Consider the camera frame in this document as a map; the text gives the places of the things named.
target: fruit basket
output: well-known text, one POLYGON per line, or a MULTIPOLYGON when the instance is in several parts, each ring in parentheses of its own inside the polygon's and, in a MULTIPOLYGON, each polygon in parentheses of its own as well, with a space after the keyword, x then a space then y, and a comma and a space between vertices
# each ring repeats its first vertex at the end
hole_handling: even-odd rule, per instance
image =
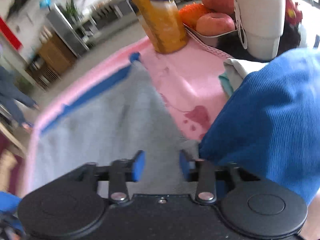
POLYGON ((191 31, 196 37, 198 37, 199 40, 201 40, 204 44, 216 48, 219 44, 219 40, 220 39, 227 39, 230 36, 233 35, 238 35, 238 30, 234 30, 231 32, 227 32, 227 33, 223 33, 217 36, 203 36, 200 33, 196 32, 195 30, 191 29, 190 27, 188 27, 187 25, 184 25, 185 28, 189 31, 191 31))

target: screw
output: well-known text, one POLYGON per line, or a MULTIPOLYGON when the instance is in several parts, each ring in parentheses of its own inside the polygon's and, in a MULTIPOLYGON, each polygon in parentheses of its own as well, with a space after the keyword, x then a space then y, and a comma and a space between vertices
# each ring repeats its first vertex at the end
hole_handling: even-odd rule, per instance
POLYGON ((209 201, 209 200, 213 200, 214 195, 211 192, 201 192, 199 193, 198 197, 202 200, 209 201))
POLYGON ((161 199, 158 200, 158 203, 159 204, 166 204, 167 200, 164 197, 162 197, 161 199))
POLYGON ((111 198, 116 201, 123 201, 127 198, 127 195, 123 192, 115 192, 111 194, 111 198))

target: blue trim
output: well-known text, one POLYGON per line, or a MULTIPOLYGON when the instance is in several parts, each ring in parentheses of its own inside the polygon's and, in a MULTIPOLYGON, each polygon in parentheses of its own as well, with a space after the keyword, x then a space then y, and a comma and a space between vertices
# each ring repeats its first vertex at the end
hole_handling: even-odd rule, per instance
POLYGON ((145 164, 146 164, 146 153, 141 152, 138 158, 133 163, 133 167, 132 167, 133 182, 137 182, 140 180, 145 164))
POLYGON ((105 92, 108 89, 113 88, 116 84, 118 84, 121 80, 125 79, 130 73, 131 65, 120 69, 118 72, 114 73, 112 76, 100 82, 98 85, 92 87, 87 92, 85 92, 81 97, 79 97, 76 101, 74 101, 70 106, 65 105, 61 114, 59 114, 52 122, 50 122, 44 129, 41 131, 41 135, 46 133, 48 130, 53 128, 58 121, 87 103, 89 100, 97 97, 101 93, 105 92))
POLYGON ((184 179, 186 181, 189 181, 190 165, 183 152, 179 153, 179 164, 180 164, 180 169, 182 171, 184 179))
POLYGON ((21 199, 15 195, 0 191, 0 211, 15 212, 21 199))

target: teal cloth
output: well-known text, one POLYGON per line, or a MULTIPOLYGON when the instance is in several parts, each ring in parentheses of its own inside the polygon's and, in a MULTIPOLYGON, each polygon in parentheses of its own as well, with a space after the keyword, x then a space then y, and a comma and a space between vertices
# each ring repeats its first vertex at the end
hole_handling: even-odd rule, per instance
POLYGON ((229 97, 232 96, 234 90, 230 84, 230 81, 228 79, 228 76, 226 74, 226 72, 224 72, 223 74, 219 75, 218 76, 219 80, 220 80, 220 83, 224 89, 224 91, 228 94, 229 97))

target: white cup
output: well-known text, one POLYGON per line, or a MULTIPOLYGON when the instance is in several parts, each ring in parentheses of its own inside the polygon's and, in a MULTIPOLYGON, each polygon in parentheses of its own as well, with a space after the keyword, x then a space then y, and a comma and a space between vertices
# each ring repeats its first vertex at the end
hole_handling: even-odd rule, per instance
POLYGON ((285 0, 234 0, 234 5, 244 49, 257 59, 275 58, 283 34, 285 0))

